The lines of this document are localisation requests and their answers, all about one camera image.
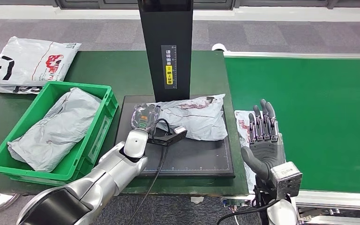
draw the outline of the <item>white cable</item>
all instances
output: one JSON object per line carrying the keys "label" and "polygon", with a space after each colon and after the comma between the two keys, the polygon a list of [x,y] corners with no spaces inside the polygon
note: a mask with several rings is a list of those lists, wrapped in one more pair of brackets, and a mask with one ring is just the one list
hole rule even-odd
{"label": "white cable", "polygon": [[235,222],[237,223],[237,225],[240,225],[240,224],[238,223],[237,216],[234,216],[234,218],[235,218]]}

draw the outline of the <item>gray carpet floor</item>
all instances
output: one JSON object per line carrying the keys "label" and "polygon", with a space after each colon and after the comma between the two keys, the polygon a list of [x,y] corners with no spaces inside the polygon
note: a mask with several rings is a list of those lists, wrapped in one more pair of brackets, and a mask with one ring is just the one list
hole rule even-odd
{"label": "gray carpet floor", "polygon": [[[0,20],[0,52],[11,36],[56,42],[80,42],[81,51],[144,50],[137,20]],[[250,22],[195,21],[194,50],[210,50],[222,43],[230,51],[291,53],[360,53],[360,22]],[[30,197],[21,197],[0,212],[0,225],[15,224],[18,213]],[[142,196],[113,198],[95,225],[122,225]],[[150,196],[133,224],[212,225],[229,213],[219,198],[205,198],[200,204],[188,196]],[[256,214],[238,217],[240,225],[258,225]],[[233,218],[223,224],[235,225]]]}

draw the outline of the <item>crate handle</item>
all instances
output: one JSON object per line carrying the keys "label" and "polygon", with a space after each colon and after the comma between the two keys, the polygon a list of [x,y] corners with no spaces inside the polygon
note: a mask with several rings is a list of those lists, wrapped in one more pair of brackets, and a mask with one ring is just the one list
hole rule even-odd
{"label": "crate handle", "polygon": [[93,162],[96,159],[97,149],[101,148],[101,145],[104,142],[104,134],[108,129],[109,119],[107,116],[104,116],[103,123],[101,124],[100,130],[98,132],[97,138],[95,139],[92,148],[88,154],[89,159]]}

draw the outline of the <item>black cable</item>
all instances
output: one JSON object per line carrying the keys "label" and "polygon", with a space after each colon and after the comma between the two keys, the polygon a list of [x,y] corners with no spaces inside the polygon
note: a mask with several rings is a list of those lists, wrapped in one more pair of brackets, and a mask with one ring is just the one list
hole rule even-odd
{"label": "black cable", "polygon": [[167,153],[168,153],[168,152],[169,152],[169,146],[167,146],[166,149],[165,149],[164,157],[161,158],[161,165],[159,166],[159,169],[158,169],[158,171],[157,171],[157,174],[155,175],[155,178],[154,178],[154,180],[152,181],[152,184],[151,184],[150,188],[148,189],[147,193],[145,194],[142,202],[141,202],[141,203],[139,204],[139,206],[137,207],[136,211],[133,213],[132,217],[129,219],[129,222],[127,223],[127,225],[129,225],[129,224],[132,222],[133,217],[135,217],[136,213],[138,212],[138,210],[139,210],[139,209],[141,208],[141,206],[143,205],[144,200],[147,198],[148,194],[150,193],[150,191],[151,191],[151,189],[152,189],[152,186],[154,186],[154,183],[155,183],[155,181],[157,180],[158,175],[159,175],[159,173],[160,173],[161,170],[162,170],[162,167],[164,166],[165,159],[166,159],[166,156],[167,156]]}
{"label": "black cable", "polygon": [[158,119],[158,120],[154,123],[154,126],[152,127],[151,138],[152,138],[152,142],[154,142],[154,143],[157,143],[157,141],[155,140],[154,136],[155,136],[155,133],[156,133],[156,131],[157,131],[157,124],[158,124],[160,121],[163,121],[163,122],[166,123],[167,129],[168,129],[167,132],[168,132],[169,135],[171,135],[168,121],[166,121],[166,120],[163,119],[163,118],[160,118],[160,119]]}
{"label": "black cable", "polygon": [[257,209],[254,209],[254,210],[244,210],[244,211],[239,211],[239,212],[235,212],[235,213],[231,213],[231,214],[228,214],[228,215],[225,215],[223,217],[221,217],[218,221],[217,221],[217,225],[220,224],[221,221],[229,218],[229,217],[233,217],[233,216],[236,216],[236,215],[242,215],[242,214],[248,214],[248,213],[253,213],[253,212],[260,212],[262,210],[265,210],[271,206],[273,206],[275,203],[279,202],[280,200],[275,200],[271,203],[268,203],[267,205],[265,206],[262,206],[262,207],[259,207]]}

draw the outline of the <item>black scale platform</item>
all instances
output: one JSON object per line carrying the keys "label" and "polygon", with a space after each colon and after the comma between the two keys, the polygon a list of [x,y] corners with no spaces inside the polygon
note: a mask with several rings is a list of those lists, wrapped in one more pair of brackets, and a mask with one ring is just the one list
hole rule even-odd
{"label": "black scale platform", "polygon": [[[154,96],[125,96],[115,144],[125,141],[131,131],[130,121],[134,106],[139,103],[155,102]],[[156,174],[164,147],[147,144],[148,163],[140,176]],[[185,138],[169,147],[160,176],[213,176],[234,177],[228,137],[220,141],[197,141]]]}

